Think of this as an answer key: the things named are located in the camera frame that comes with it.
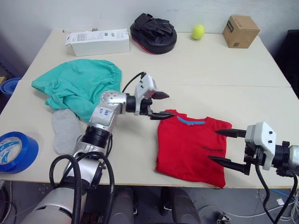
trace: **tape roll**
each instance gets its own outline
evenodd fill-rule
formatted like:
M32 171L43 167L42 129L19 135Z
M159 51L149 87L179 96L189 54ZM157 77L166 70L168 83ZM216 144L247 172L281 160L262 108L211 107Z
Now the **tape roll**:
M38 144L21 132L0 137L0 172L16 174L27 169L36 159Z

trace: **white table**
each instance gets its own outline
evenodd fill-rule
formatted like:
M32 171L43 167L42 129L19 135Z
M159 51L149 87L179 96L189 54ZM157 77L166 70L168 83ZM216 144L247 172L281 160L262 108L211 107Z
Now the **white table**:
M57 157L53 150L53 111L44 104L47 96L34 90L31 81L60 63L77 59L64 46L64 37L63 33L52 32L0 115L0 134L20 131L35 138L40 147L36 160L28 169L14 175L0 174L0 179L49 181L49 167ZM155 78L158 88L171 97L156 100L152 106L154 111L177 109L189 117L225 120L240 129L266 121L277 132L278 143L288 140L299 145L299 101L259 38L249 49L229 49L222 35L205 35L200 42L194 42L189 34L179 34L175 49L165 55L150 55L131 44L130 53L82 58L116 63L123 71L122 86L133 75L146 70ZM223 62L237 58L235 69ZM201 68L199 73L195 72L198 67ZM133 93L133 88L131 85L128 91ZM132 114L118 117L109 156L116 184L212 187L155 172L158 123ZM228 138L227 145L227 158L242 162L244 139ZM56 180L60 179L65 164L57 165ZM262 173L272 188L292 185L291 178L277 176L273 168ZM250 176L230 169L225 169L225 176L227 188L262 187L253 167ZM107 172L104 172L101 183L108 181Z

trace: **blue bucket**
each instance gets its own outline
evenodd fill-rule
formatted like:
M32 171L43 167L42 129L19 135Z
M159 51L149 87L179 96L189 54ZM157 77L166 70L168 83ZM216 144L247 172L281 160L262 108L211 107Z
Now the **blue bucket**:
M0 90L3 93L3 95L7 98L10 98L20 80L21 78L12 78L2 83L0 85Z

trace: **cardboard box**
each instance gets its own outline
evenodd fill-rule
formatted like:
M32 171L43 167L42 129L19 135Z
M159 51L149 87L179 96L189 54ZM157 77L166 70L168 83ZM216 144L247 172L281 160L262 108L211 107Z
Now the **cardboard box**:
M248 48L259 32L250 16L232 15L223 36L229 48Z
M73 48L76 56L130 51L127 29L69 33L65 45L69 44Z

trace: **white wall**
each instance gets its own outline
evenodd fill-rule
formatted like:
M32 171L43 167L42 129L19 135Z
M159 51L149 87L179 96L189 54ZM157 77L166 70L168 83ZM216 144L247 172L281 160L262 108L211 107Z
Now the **white wall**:
M0 52L24 73L52 29L128 28L142 12L177 32L203 24L207 33L222 33L232 14L250 15L272 54L299 29L299 0L0 0Z

